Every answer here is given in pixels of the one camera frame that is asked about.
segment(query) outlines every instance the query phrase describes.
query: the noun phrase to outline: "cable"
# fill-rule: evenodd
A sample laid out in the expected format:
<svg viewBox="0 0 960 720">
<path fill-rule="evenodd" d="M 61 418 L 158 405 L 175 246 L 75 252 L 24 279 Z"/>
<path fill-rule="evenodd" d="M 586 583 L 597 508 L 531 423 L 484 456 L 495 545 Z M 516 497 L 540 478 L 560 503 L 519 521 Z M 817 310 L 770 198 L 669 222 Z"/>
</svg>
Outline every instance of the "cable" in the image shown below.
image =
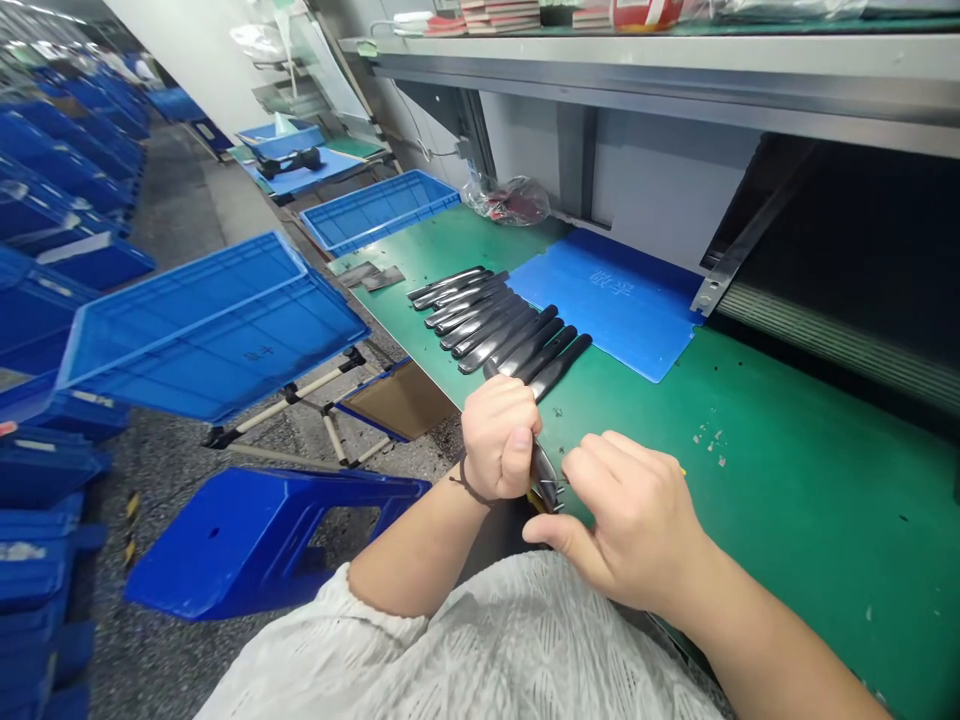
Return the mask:
<svg viewBox="0 0 960 720">
<path fill-rule="evenodd" d="M 413 127 L 416 128 L 417 130 L 417 139 L 415 142 L 412 140 L 407 140 L 406 138 L 403 138 L 403 139 L 406 142 L 414 142 L 414 144 L 416 144 L 417 147 L 420 148 L 420 152 L 423 153 L 423 157 L 426 159 L 427 162 L 433 162 L 433 159 L 435 157 L 450 157 L 452 155 L 459 155 L 460 153 L 458 153 L 456 150 L 453 150 L 452 152 L 448 152 L 448 153 L 438 153 L 436 150 L 431 150 L 424 144 L 423 133 L 420 132 L 420 125 L 419 123 L 417 123 L 417 118 L 414 117 L 413 115 L 413 110 L 411 110 L 410 106 L 407 105 L 407 101 L 403 97 L 403 92 L 400 90 L 399 87 L 397 87 L 397 81 L 394 80 L 393 78 L 390 78 L 390 82 L 393 83 L 393 89 L 397 91 L 397 96 L 400 98 L 400 102 L 402 102 L 403 106 L 407 109 L 407 114 L 410 116 L 410 119 L 413 120 Z"/>
</svg>

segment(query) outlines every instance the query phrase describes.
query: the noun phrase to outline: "hand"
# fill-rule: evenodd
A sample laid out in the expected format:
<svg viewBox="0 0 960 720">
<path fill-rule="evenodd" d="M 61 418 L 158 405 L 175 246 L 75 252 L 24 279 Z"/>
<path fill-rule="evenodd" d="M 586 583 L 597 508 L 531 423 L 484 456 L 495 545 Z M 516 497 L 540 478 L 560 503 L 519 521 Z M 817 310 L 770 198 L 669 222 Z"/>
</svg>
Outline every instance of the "hand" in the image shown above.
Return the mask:
<svg viewBox="0 0 960 720">
<path fill-rule="evenodd" d="M 563 553 L 612 600 L 677 624 L 685 599 L 717 551 L 693 510 L 676 458 L 607 431 L 587 435 L 563 472 L 596 517 L 592 531 L 570 515 L 540 515 L 523 539 Z"/>
<path fill-rule="evenodd" d="M 487 500 L 526 493 L 533 437 L 542 427 L 530 388 L 506 375 L 487 380 L 463 410 L 464 480 Z"/>
</svg>

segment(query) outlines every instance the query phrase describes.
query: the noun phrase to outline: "person's right hand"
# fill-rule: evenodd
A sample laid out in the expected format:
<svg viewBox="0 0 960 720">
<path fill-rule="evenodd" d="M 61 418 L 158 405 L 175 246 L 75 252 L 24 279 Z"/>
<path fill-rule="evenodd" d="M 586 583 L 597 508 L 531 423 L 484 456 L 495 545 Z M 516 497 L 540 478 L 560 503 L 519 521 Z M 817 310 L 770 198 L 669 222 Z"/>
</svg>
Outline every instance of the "person's right hand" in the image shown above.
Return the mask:
<svg viewBox="0 0 960 720">
<path fill-rule="evenodd" d="M 539 515 L 523 539 L 563 553 L 611 600 L 679 620 L 718 549 L 697 520 L 676 458 L 608 430 L 583 438 L 563 473 L 596 526 Z"/>
</svg>

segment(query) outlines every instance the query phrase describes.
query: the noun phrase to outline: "person's left hand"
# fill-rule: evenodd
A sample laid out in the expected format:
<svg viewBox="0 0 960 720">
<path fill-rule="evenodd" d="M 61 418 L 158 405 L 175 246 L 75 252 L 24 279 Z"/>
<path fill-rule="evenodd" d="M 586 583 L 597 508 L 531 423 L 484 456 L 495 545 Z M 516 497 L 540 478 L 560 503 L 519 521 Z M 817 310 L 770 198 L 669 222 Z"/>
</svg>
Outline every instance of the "person's left hand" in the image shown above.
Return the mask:
<svg viewBox="0 0 960 720">
<path fill-rule="evenodd" d="M 533 438 L 542 428 L 530 388 L 506 375 L 490 378 L 464 406 L 464 480 L 487 500 L 520 497 L 530 489 Z"/>
</svg>

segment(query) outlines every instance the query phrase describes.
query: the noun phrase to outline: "sleeve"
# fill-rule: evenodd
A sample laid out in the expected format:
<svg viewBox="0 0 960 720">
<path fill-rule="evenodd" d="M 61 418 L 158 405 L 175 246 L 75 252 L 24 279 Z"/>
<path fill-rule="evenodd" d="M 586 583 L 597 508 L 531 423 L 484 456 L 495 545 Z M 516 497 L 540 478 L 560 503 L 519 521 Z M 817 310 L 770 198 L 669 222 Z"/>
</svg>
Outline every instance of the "sleeve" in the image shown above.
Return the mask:
<svg viewBox="0 0 960 720">
<path fill-rule="evenodd" d="M 426 617 L 401 618 L 365 605 L 350 592 L 349 563 L 317 598 L 267 625 L 240 652 L 197 720 L 283 717 L 306 703 L 348 709 L 385 665 L 427 628 Z"/>
</svg>

